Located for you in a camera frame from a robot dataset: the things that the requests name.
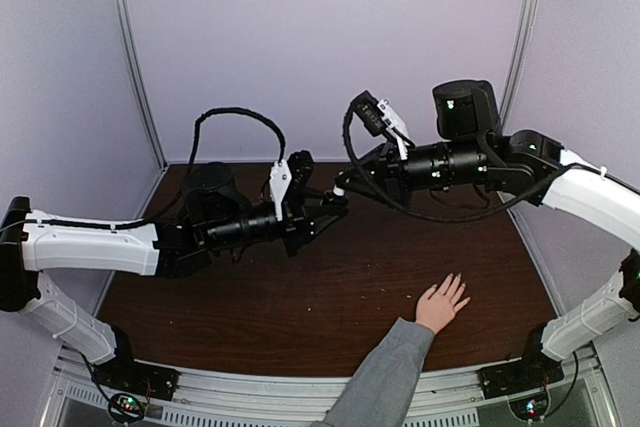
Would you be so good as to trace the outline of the person's bare hand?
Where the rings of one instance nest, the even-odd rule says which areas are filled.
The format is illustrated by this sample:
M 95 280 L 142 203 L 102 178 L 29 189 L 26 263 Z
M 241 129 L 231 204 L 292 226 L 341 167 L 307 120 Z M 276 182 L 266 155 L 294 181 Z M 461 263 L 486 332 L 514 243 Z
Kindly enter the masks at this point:
M 462 274 L 449 274 L 439 285 L 432 285 L 419 298 L 415 322 L 438 334 L 471 301 L 465 297 L 466 283 Z

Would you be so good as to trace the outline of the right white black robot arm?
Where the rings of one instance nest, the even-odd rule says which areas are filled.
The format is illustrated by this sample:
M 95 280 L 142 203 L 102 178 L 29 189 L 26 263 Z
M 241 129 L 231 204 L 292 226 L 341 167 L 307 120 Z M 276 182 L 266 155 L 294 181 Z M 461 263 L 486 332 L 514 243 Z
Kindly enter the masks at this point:
M 639 192 L 533 130 L 502 132 L 486 80 L 456 80 L 432 90 L 440 142 L 417 146 L 385 100 L 364 91 L 343 120 L 349 167 L 333 193 L 358 193 L 410 217 L 414 192 L 472 185 L 583 219 L 624 241 L 630 252 L 596 293 L 535 328 L 513 366 L 519 387 L 535 387 L 574 351 L 617 324 L 639 318 Z

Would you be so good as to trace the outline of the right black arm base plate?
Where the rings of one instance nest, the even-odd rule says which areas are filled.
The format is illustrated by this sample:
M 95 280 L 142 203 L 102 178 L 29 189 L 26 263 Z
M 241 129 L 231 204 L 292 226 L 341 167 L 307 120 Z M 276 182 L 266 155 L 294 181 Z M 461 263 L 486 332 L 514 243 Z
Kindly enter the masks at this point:
M 484 398 L 493 399 L 559 382 L 564 379 L 564 371 L 559 362 L 540 364 L 520 359 L 481 368 L 478 377 Z

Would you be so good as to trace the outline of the white capped nail polish bottle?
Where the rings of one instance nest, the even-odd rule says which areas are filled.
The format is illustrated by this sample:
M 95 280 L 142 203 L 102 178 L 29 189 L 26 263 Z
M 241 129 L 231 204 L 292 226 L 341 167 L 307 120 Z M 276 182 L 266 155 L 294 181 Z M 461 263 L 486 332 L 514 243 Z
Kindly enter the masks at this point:
M 323 202 L 329 206 L 346 207 L 348 205 L 348 198 L 343 189 L 334 186 L 331 190 L 325 192 Z

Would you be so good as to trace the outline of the grey sleeved forearm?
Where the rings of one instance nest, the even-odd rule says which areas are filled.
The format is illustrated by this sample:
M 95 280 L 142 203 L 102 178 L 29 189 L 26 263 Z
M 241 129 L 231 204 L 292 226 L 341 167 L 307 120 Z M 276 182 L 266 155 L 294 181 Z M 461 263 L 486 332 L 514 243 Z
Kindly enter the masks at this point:
M 435 333 L 396 320 L 315 426 L 402 426 Z

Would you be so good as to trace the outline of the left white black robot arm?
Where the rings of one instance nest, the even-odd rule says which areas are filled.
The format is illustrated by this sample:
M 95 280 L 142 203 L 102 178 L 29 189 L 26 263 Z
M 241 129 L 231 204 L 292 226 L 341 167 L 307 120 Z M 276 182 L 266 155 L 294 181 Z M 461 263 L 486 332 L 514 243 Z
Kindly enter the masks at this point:
M 174 219 L 126 224 L 64 218 L 34 210 L 26 197 L 10 203 L 1 224 L 1 309 L 33 316 L 53 337 L 83 354 L 123 391 L 144 380 L 120 329 L 80 308 L 46 276 L 50 269 L 111 270 L 183 278 L 223 251 L 280 240 L 289 256 L 347 213 L 346 194 L 308 187 L 313 164 L 296 155 L 275 163 L 269 198 L 253 203 L 232 169 L 212 162 L 188 173 Z

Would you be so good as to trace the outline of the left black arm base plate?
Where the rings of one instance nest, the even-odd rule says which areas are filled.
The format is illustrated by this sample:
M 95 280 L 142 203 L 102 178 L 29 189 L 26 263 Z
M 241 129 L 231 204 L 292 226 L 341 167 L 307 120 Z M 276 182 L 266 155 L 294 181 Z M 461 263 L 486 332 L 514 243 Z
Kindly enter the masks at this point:
M 103 364 L 95 368 L 95 373 L 100 385 L 164 401 L 173 399 L 179 377 L 175 369 L 144 363 L 135 363 L 131 368 Z

